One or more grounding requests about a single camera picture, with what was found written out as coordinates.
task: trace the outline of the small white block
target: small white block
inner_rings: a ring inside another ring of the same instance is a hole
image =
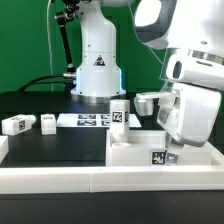
[[[18,135],[31,129],[35,121],[35,116],[22,114],[2,120],[2,134],[12,136]]]
[[[54,114],[41,115],[41,132],[42,135],[56,134],[56,119]]]

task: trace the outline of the green wall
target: green wall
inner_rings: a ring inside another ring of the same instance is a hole
[[[14,91],[28,81],[50,75],[46,12],[48,0],[0,2],[0,92]],[[51,40],[54,74],[66,71],[66,62],[59,28],[54,20],[63,10],[61,0],[51,5]],[[117,64],[122,69],[123,87],[128,92],[160,89],[161,65],[147,47],[136,38],[128,7],[104,8],[105,17],[117,28]],[[67,25],[74,64],[81,63],[81,32],[76,19]],[[157,52],[160,58],[163,52]],[[35,86],[29,90],[51,90],[51,86]]]

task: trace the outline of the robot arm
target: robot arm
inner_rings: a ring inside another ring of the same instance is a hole
[[[142,0],[136,12],[139,40],[150,48],[167,49],[161,78],[172,88],[169,97],[159,93],[157,122],[182,144],[203,146],[220,107],[217,90],[224,90],[223,8],[223,0]],[[137,95],[140,113],[147,111],[151,98],[151,94]]]

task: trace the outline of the robot logo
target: robot logo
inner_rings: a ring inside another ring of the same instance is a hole
[[[103,61],[103,58],[101,55],[97,58],[96,62],[94,63],[95,66],[105,66],[105,63]]]

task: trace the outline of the white platform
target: white platform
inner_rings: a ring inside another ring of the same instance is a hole
[[[208,142],[204,150],[210,157],[199,162],[209,165],[1,168],[0,194],[223,190],[224,156]]]
[[[109,114],[60,114],[57,127],[102,127],[110,126]],[[129,127],[139,128],[141,124],[135,114],[129,115]]]

